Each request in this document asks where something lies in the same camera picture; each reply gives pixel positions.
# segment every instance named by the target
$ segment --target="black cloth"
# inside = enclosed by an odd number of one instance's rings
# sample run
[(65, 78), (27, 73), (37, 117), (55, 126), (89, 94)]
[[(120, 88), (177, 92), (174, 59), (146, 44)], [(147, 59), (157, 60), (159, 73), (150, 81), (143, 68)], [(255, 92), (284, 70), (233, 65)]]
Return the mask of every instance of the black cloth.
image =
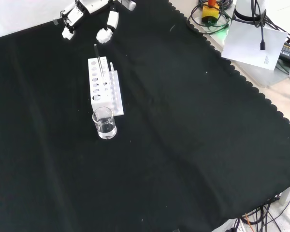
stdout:
[(53, 23), (0, 38), (0, 232), (210, 232), (290, 186), (282, 113), (167, 1), (119, 11), (108, 141), (87, 66), (108, 11), (71, 41)]

